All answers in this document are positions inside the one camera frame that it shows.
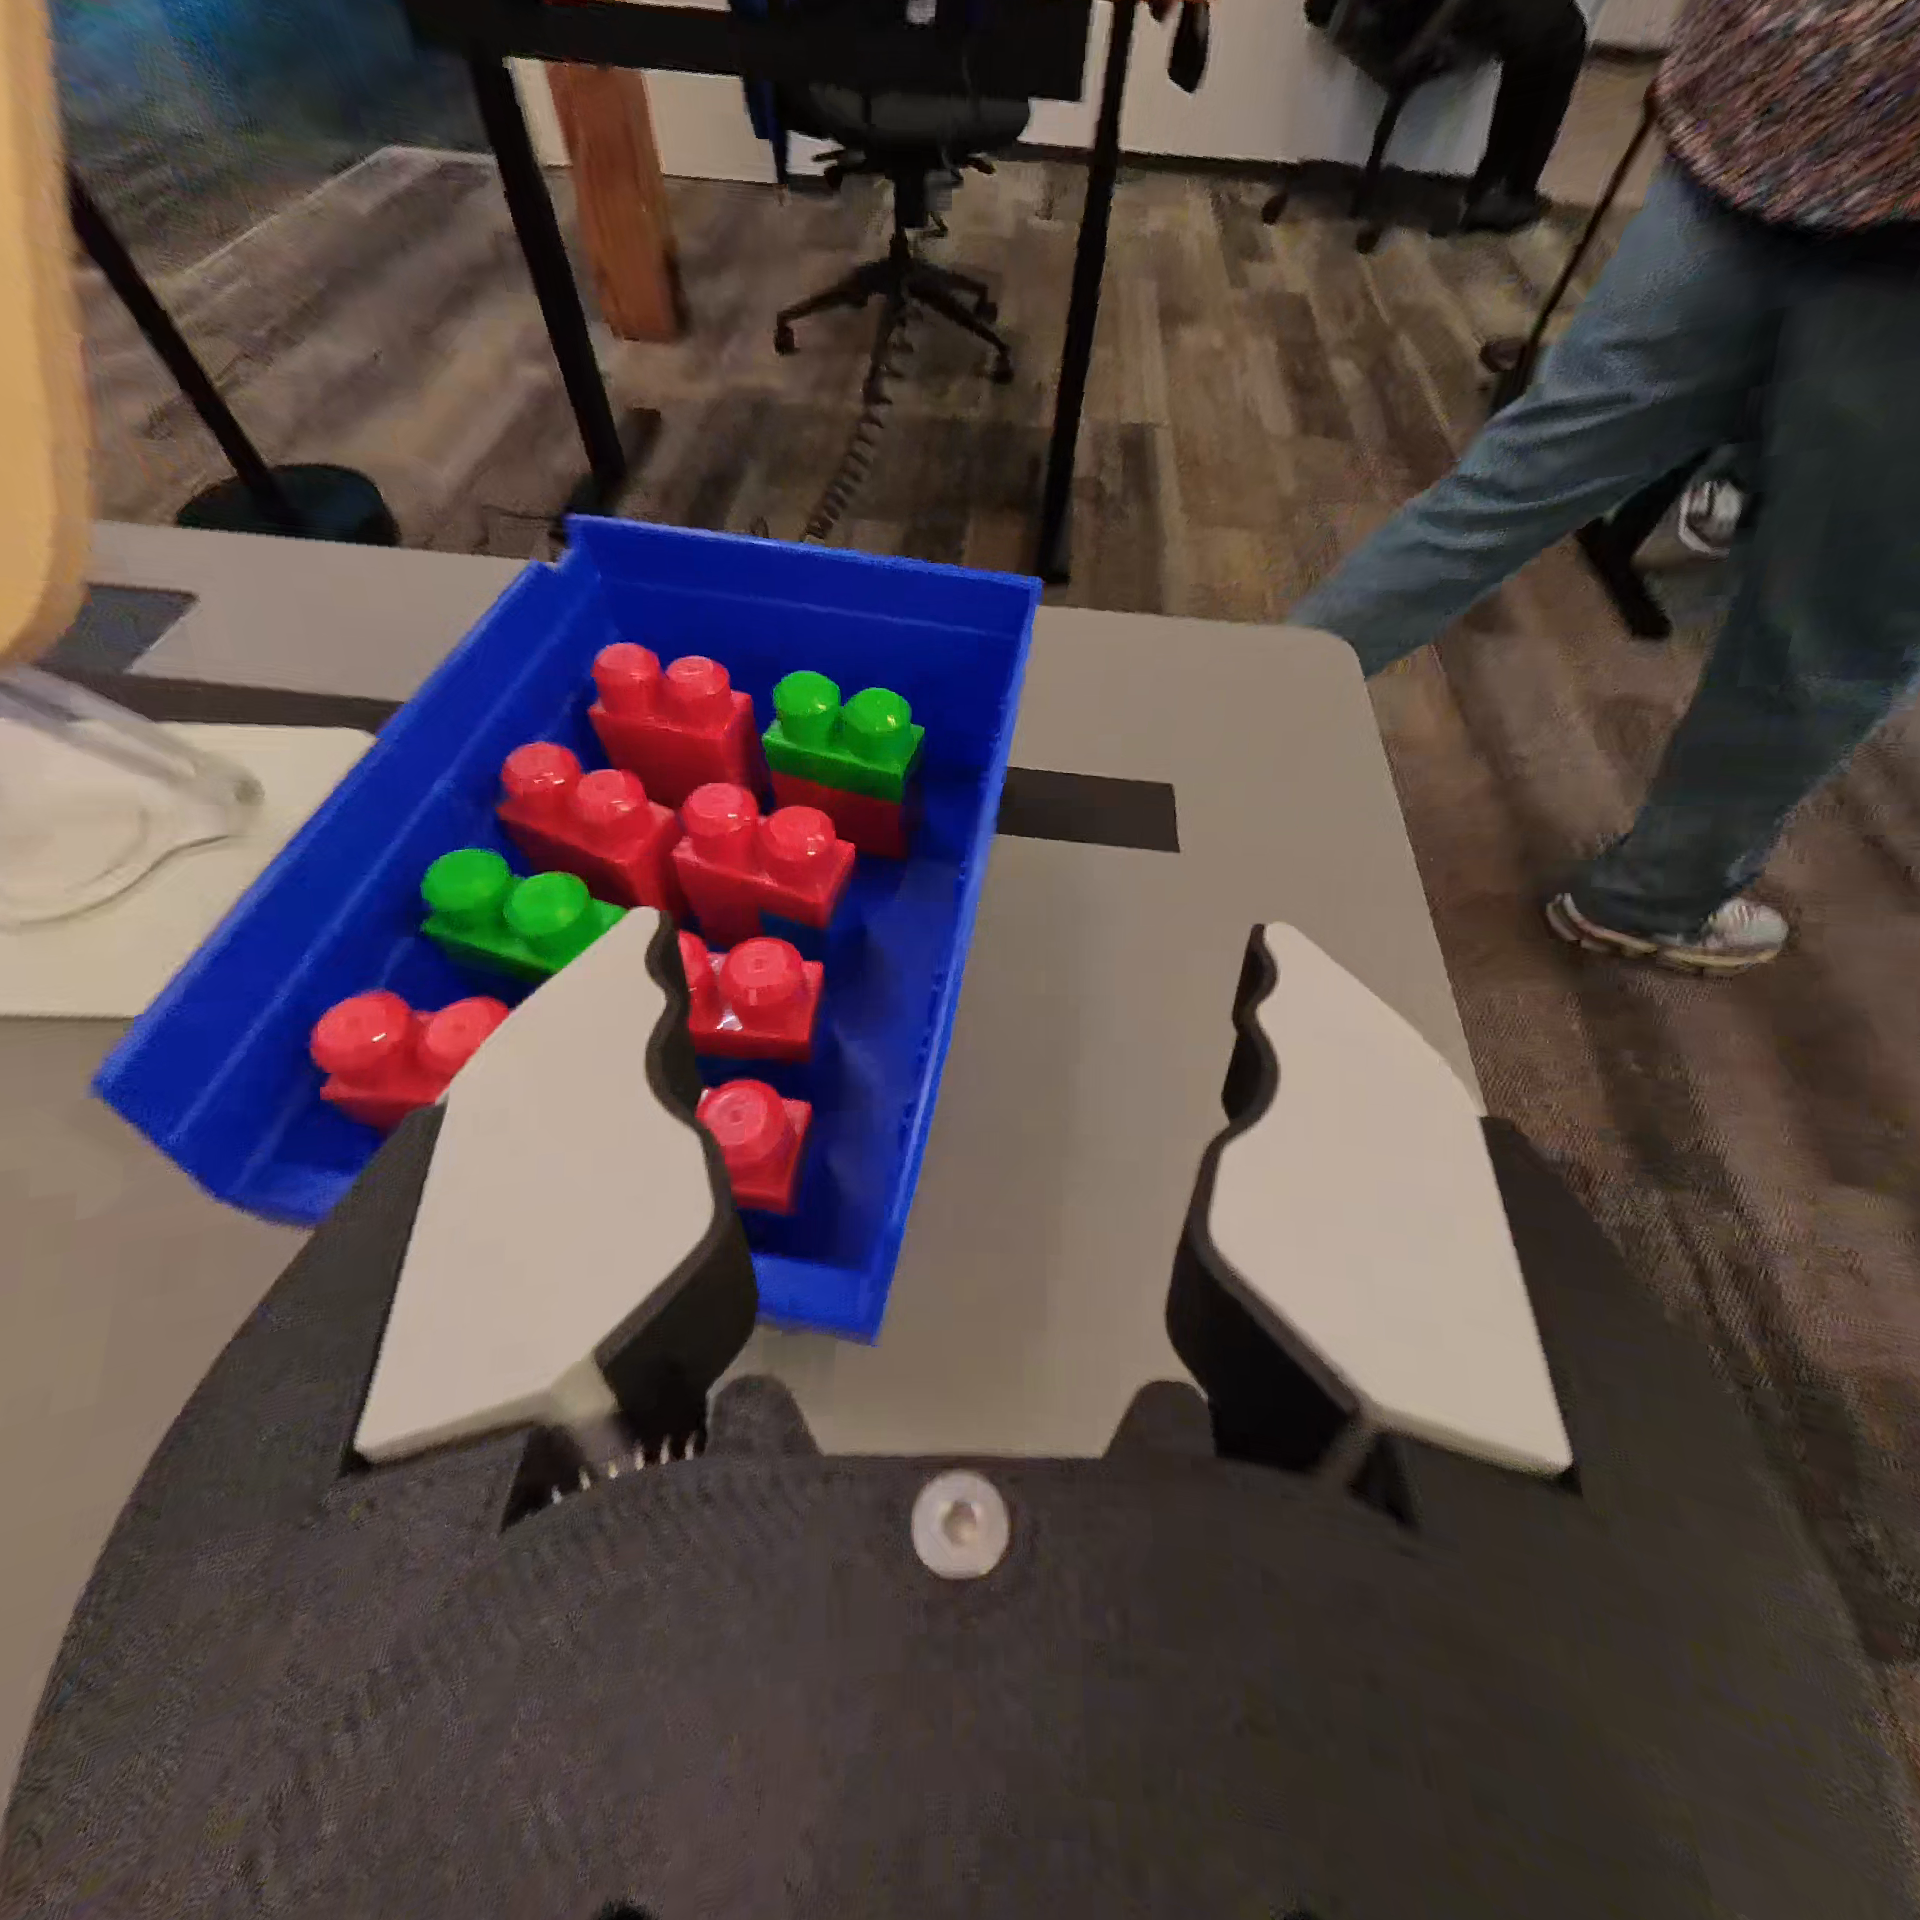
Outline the black framed desk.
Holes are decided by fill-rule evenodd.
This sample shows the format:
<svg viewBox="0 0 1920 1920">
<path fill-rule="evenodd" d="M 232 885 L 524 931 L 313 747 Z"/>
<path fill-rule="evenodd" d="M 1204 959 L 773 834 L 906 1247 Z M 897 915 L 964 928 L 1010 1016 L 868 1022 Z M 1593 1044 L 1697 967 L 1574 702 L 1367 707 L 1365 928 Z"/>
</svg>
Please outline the black framed desk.
<svg viewBox="0 0 1920 1920">
<path fill-rule="evenodd" d="M 878 88 L 980 92 L 991 99 L 1065 102 L 1082 92 L 1092 38 L 1092 5 L 929 5 L 924 22 L 906 22 L 906 5 L 868 19 L 837 5 L 406 3 L 402 8 L 417 43 L 466 64 L 519 253 L 586 459 L 586 478 L 575 491 L 580 511 L 616 502 L 632 458 L 608 398 L 585 304 L 511 83 L 511 59 L 767 85 L 870 83 Z M 1073 458 L 1109 259 L 1120 119 L 1138 8 L 1132 3 L 1111 5 L 1040 491 L 1036 565 L 1047 586 L 1069 580 Z"/>
</svg>

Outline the brown wooden post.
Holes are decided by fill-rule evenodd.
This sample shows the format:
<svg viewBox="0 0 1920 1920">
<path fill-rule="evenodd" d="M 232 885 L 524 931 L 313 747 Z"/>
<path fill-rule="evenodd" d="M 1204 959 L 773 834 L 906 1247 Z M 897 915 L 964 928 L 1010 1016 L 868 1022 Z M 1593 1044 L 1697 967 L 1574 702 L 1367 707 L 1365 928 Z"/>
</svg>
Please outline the brown wooden post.
<svg viewBox="0 0 1920 1920">
<path fill-rule="evenodd" d="M 546 83 L 600 315 L 621 342 L 672 344 L 688 310 L 645 78 L 550 64 Z"/>
</svg>

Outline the black stanchion with round base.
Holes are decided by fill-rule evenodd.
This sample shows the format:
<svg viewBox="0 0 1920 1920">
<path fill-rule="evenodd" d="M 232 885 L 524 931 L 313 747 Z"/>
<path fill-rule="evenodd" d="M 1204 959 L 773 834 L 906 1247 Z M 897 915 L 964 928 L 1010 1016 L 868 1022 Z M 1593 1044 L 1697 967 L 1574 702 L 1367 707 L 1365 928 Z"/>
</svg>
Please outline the black stanchion with round base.
<svg viewBox="0 0 1920 1920">
<path fill-rule="evenodd" d="M 64 178 L 79 247 L 229 467 L 226 480 L 182 502 L 175 525 L 209 535 L 399 546 L 392 508 L 365 474 L 337 463 L 269 463 L 260 454 L 73 162 L 64 166 Z"/>
</svg>

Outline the tan wooden panel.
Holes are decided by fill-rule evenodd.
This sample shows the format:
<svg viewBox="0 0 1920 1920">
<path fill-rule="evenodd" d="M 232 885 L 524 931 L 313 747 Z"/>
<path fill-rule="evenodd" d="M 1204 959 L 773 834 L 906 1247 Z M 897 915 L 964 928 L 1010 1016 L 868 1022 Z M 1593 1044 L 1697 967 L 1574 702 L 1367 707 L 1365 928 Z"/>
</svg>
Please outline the tan wooden panel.
<svg viewBox="0 0 1920 1920">
<path fill-rule="evenodd" d="M 29 664 L 79 610 L 92 415 L 42 3 L 1 5 L 1 664 Z"/>
</svg>

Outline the black tape strip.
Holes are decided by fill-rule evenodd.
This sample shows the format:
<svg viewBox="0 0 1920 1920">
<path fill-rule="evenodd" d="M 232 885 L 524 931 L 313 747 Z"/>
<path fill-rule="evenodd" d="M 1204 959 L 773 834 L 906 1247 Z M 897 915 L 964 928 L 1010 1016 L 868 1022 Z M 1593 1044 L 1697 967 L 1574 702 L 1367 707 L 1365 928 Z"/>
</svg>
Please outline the black tape strip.
<svg viewBox="0 0 1920 1920">
<path fill-rule="evenodd" d="M 1007 767 L 996 834 L 1078 847 L 1181 853 L 1172 783 L 1031 765 Z"/>
</svg>

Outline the white mat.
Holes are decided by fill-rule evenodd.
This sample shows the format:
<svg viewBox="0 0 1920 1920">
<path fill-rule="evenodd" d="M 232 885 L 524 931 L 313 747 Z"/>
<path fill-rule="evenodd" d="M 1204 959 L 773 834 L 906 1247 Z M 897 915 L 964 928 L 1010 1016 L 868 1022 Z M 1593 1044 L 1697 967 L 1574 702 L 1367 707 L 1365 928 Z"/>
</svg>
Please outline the white mat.
<svg viewBox="0 0 1920 1920">
<path fill-rule="evenodd" d="M 263 782 L 255 823 L 223 845 L 174 855 L 86 915 L 5 928 L 1 1016 L 137 1016 L 373 746 L 353 727 L 166 724 Z"/>
</svg>

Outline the heap of red green toy blocks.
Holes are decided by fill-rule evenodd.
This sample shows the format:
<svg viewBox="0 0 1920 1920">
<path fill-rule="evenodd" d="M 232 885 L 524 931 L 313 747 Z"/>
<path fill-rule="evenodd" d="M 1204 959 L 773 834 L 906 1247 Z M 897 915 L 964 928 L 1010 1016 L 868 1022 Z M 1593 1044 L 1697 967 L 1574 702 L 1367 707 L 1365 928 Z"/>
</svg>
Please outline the heap of red green toy blocks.
<svg viewBox="0 0 1920 1920">
<path fill-rule="evenodd" d="M 789 1260 L 878 1262 L 919 1173 L 949 1000 L 954 866 L 909 855 L 921 727 L 888 687 L 793 670 L 757 711 L 709 655 L 618 640 L 557 738 L 448 687 L 328 796 L 287 954 L 313 1000 L 305 1226 L 536 988 L 655 910 L 680 935 L 705 1072 L 775 1070 L 809 1107 L 806 1186 L 748 1173 Z"/>
</svg>

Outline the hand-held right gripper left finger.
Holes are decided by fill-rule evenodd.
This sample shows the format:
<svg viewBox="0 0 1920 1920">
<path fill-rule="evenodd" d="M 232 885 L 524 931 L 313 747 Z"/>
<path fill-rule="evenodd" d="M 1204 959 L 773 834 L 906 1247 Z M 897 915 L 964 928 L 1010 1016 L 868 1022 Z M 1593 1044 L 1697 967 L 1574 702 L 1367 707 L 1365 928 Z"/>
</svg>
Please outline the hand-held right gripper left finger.
<svg viewBox="0 0 1920 1920">
<path fill-rule="evenodd" d="M 759 1288 L 695 1118 L 678 933 L 640 907 L 456 1070 L 412 1205 L 352 1452 L 509 1431 L 586 1469 L 695 1456 Z"/>
</svg>

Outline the blue plastic bin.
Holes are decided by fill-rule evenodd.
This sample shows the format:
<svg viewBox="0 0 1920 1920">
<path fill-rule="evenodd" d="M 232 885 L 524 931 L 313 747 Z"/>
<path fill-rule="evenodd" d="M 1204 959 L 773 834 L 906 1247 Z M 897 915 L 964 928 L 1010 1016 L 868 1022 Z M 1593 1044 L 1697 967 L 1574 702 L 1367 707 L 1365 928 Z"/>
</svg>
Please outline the blue plastic bin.
<svg viewBox="0 0 1920 1920">
<path fill-rule="evenodd" d="M 790 1216 L 748 1218 L 759 1314 L 872 1339 L 940 1101 L 991 860 L 1040 589 L 1016 575 L 805 544 L 580 519 L 557 565 L 530 565 L 241 894 L 92 1088 L 217 1203 L 314 1228 L 376 1150 L 319 1095 L 305 1038 L 353 992 L 426 1007 L 484 989 L 420 933 L 417 882 L 455 847 L 508 853 L 504 754 L 553 738 L 592 754 L 590 667 L 616 640 L 717 661 L 757 719 L 816 670 L 888 687 L 924 730 L 906 860 L 856 861 L 806 958 L 823 986 L 814 1062 L 775 1067 L 812 1104 Z"/>
</svg>

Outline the black office chair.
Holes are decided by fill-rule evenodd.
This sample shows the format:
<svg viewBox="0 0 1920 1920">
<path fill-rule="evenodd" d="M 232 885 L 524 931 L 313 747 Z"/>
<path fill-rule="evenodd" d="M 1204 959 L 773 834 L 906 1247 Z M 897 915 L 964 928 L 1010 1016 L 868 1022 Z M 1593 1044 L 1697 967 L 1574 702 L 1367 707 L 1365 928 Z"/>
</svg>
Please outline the black office chair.
<svg viewBox="0 0 1920 1920">
<path fill-rule="evenodd" d="M 845 80 L 748 80 L 757 135 L 775 159 L 775 178 L 790 178 L 797 136 L 823 147 L 821 188 L 849 178 L 885 180 L 890 191 L 886 248 L 862 261 L 816 295 L 775 314 L 775 351 L 797 351 L 797 330 L 824 314 L 879 307 L 868 368 L 860 387 L 862 427 L 879 424 L 904 371 L 919 319 L 944 319 L 978 340 L 991 358 L 991 381 L 1014 380 L 1014 351 L 998 330 L 989 283 L 935 259 L 928 243 L 946 236 L 944 207 L 969 174 L 989 176 L 998 156 L 1026 133 L 1032 102 L 1001 95 L 973 78 L 957 88 L 862 87 Z"/>
</svg>

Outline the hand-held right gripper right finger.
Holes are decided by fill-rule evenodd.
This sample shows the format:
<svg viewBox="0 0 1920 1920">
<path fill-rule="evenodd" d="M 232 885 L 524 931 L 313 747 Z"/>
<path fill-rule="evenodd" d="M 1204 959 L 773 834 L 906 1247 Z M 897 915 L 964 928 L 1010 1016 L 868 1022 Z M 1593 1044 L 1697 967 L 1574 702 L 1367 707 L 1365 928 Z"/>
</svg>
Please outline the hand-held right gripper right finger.
<svg viewBox="0 0 1920 1920">
<path fill-rule="evenodd" d="M 1482 1109 L 1296 926 L 1246 938 L 1220 1115 L 1168 1275 L 1214 1453 L 1343 1486 L 1392 1444 L 1567 1476 Z"/>
</svg>

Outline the clear plastic container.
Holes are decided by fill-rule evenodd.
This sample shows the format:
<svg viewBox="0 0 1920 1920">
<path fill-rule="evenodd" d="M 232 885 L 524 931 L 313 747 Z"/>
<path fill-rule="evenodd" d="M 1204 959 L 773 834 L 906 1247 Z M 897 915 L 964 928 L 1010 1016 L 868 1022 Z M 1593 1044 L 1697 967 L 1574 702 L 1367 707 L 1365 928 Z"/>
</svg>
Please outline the clear plastic container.
<svg viewBox="0 0 1920 1920">
<path fill-rule="evenodd" d="M 1 679 L 1 926 L 71 922 L 166 860 L 252 830 L 263 782 L 191 733 L 68 679 Z"/>
</svg>

